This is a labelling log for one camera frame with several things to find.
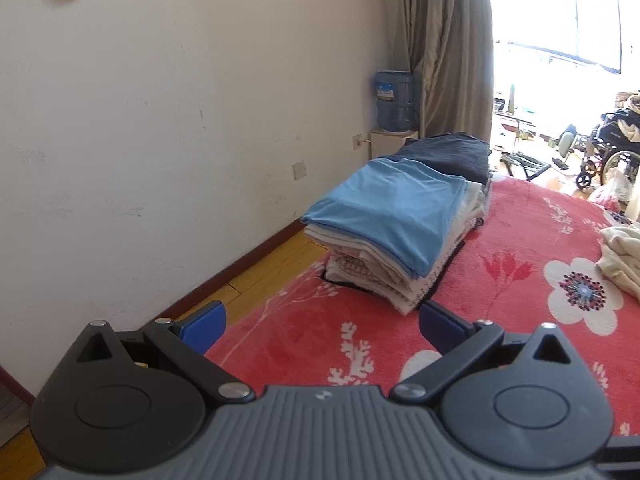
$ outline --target red floral bedspread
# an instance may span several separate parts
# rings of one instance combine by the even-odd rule
[[[616,413],[616,434],[640,433],[640,305],[602,277],[598,206],[505,177],[486,224],[469,234],[434,300],[511,332],[558,322]],[[258,391],[265,384],[380,384],[437,359],[418,331],[370,294],[320,279],[316,262],[207,352]]]

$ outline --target folded clothes stack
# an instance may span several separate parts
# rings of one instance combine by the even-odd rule
[[[488,145],[443,137],[369,161],[309,208],[305,233],[332,250],[325,279],[383,296],[402,314],[421,303],[488,208]]]

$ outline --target electrical outlet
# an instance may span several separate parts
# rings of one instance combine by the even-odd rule
[[[305,161],[301,160],[293,165],[293,180],[300,180],[306,176]]]
[[[362,134],[357,134],[353,136],[353,149],[357,150],[360,146],[365,143],[364,137]]]

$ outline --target plastic bag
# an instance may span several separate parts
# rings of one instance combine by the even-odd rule
[[[607,172],[607,183],[591,193],[587,200],[619,213],[620,202],[628,202],[631,199],[633,188],[633,184],[618,168],[611,168]]]

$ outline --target bottle label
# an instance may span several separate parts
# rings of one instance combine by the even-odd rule
[[[394,85],[393,83],[378,83],[376,85],[376,96],[383,101],[394,100]]]

